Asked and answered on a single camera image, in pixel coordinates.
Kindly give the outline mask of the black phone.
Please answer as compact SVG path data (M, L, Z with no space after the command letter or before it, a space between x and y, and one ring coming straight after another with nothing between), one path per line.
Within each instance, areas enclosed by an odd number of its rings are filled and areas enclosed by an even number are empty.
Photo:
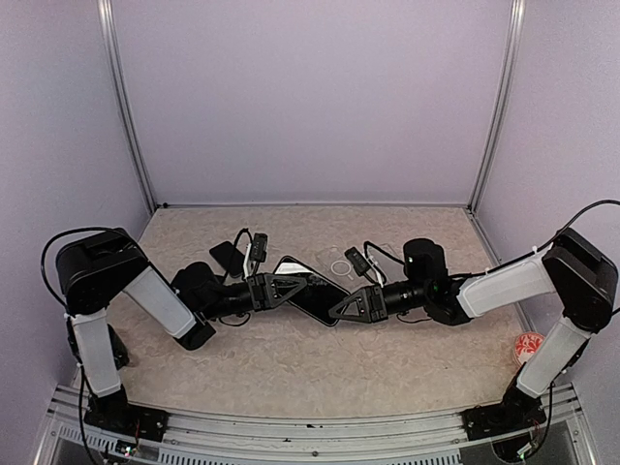
M209 249L209 255L220 265L227 276L238 278L243 274L244 255L230 241L221 242Z
M329 310L341 303L350 294L348 291L291 256L283 257L272 273L303 278L306 286L287 303L325 326L337 325L339 320L330 317Z

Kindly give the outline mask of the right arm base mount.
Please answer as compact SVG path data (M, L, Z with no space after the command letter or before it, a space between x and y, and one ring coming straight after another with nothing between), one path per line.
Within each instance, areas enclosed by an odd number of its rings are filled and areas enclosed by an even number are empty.
M546 422L541 397L531 397L517 387L517 373L500 402L466 409L461 413L469 441L518 431Z

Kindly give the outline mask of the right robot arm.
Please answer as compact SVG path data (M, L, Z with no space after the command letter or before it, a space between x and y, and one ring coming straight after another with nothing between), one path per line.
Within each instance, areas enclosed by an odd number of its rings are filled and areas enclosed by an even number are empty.
M507 430L532 416L555 378L614 314L618 268L571 228L542 248L480 274L449 275L443 248L430 239L406 242L403 254L405 280L363 287L330 308L329 316L374 324L421 308L434 322L459 326L537 295L560 298L561 317L519 369L495 410L496 422Z

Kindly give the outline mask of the clear phone case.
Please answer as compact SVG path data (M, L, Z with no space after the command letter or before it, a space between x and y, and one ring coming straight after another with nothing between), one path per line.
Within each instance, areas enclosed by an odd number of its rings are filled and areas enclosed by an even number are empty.
M365 275L358 276L344 252L337 246L320 250L316 253L316 259L328 278L349 291L373 283L385 284L387 281L383 273L373 266Z

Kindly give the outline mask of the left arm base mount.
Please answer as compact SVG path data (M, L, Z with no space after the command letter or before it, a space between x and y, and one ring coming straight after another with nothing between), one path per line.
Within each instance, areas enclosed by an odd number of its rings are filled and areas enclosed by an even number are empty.
M163 441L169 418L165 410L130 403L124 387L105 396L91 394L84 414L88 425L158 443Z

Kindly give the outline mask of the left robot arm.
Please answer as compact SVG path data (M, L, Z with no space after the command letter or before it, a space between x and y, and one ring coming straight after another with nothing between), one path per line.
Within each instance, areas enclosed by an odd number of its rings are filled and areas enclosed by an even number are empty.
M181 348L200 349L213 322L276 309L305 290L302 276L257 273L225 284L205 262L190 263L168 280L122 228L73 231L54 259L77 356L101 419L117 431L135 422L135 408L113 355L109 312L119 301L137 307Z

